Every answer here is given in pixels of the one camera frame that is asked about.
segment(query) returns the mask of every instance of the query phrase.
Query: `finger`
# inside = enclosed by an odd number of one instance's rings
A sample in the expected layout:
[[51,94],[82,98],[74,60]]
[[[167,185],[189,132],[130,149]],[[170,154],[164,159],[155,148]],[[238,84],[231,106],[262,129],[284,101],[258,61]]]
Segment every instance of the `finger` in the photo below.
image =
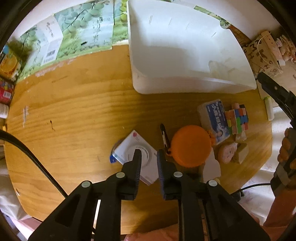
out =
[[284,138],[283,141],[281,142],[281,146],[283,148],[285,148],[287,151],[290,149],[291,147],[291,143],[290,141],[288,140],[288,138]]
[[289,135],[289,128],[287,128],[287,129],[285,130],[285,137],[288,137],[288,135]]
[[284,160],[282,159],[281,155],[278,155],[278,162],[282,163]]
[[294,161],[291,162],[290,164],[290,168],[291,169],[296,169],[296,159]]
[[289,154],[288,152],[285,150],[285,148],[281,147],[280,150],[279,150],[279,154],[281,156],[281,158],[286,161],[289,159]]

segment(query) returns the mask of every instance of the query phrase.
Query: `orange package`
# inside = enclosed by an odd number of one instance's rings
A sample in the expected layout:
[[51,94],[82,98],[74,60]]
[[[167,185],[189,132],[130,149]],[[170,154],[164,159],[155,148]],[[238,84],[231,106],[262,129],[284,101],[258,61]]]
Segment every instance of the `orange package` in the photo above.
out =
[[0,76],[15,81],[19,75],[20,69],[21,60],[5,45],[0,54]]

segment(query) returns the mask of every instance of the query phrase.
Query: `human hand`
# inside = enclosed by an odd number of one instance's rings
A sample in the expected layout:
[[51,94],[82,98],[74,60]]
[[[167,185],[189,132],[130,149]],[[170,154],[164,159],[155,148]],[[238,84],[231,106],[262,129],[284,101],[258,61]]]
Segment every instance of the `human hand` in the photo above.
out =
[[[283,161],[287,161],[289,159],[289,149],[291,148],[291,143],[288,139],[289,136],[289,129],[285,130],[285,137],[283,141],[281,142],[281,148],[279,150],[279,155],[278,155],[278,162],[282,163]],[[296,159],[293,160],[290,163],[290,168],[291,169],[296,169]],[[287,185],[287,188],[289,189],[296,189],[296,174],[293,175],[291,178],[291,182]]]

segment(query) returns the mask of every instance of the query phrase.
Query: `soap box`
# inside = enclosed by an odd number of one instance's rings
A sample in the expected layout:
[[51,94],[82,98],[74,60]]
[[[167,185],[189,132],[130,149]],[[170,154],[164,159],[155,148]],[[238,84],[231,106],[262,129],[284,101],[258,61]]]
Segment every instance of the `soap box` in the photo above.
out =
[[135,130],[121,142],[112,155],[121,164],[124,164],[133,160],[135,149],[140,149],[142,152],[140,180],[149,186],[158,179],[157,151]]
[[197,111],[202,127],[207,131],[211,131],[215,136],[215,145],[220,144],[230,136],[221,100],[203,103],[197,108]]

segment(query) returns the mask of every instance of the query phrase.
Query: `white cord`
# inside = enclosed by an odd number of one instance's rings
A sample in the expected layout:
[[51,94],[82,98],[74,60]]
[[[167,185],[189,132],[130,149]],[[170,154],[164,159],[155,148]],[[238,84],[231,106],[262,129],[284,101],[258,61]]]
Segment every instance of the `white cord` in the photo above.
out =
[[[262,56],[261,56],[261,54],[260,54],[260,51],[259,51],[259,43],[260,43],[260,41],[263,39],[263,38],[265,38],[265,37],[267,37],[268,35],[270,35],[270,34],[267,34],[267,35],[265,35],[264,37],[262,37],[259,41],[258,41],[258,43],[257,43],[257,50],[258,50],[258,53],[259,53],[259,55],[260,55],[260,57],[267,63],[267,64],[270,64],[270,63],[268,63]],[[276,69],[278,69],[279,71],[280,71],[280,73],[283,71],[282,69],[279,69],[278,67],[275,67]]]

